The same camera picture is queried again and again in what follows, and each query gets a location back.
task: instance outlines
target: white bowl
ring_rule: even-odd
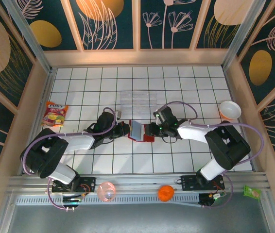
[[[235,120],[241,116],[241,108],[233,101],[224,101],[220,105],[220,113],[223,118]]]

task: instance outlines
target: green package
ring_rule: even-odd
[[[250,188],[249,186],[244,186],[244,196],[254,198],[256,200],[259,200],[260,198],[260,190],[256,188]]]

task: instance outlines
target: orange ball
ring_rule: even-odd
[[[169,185],[162,186],[158,190],[158,198],[161,201],[169,201],[173,197],[173,195],[174,189]]]

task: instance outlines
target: clear plastic cup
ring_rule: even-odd
[[[97,195],[101,201],[111,201],[116,196],[115,186],[111,182],[103,182],[97,189]]]

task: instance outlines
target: wall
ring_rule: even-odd
[[[0,206],[16,175],[47,74],[0,6]]]
[[[52,66],[221,64],[252,2],[17,1]]]
[[[228,74],[245,123],[263,132],[266,145],[259,165],[275,198],[275,0],[268,3]],[[251,146],[258,149],[258,137],[252,132],[248,135]]]

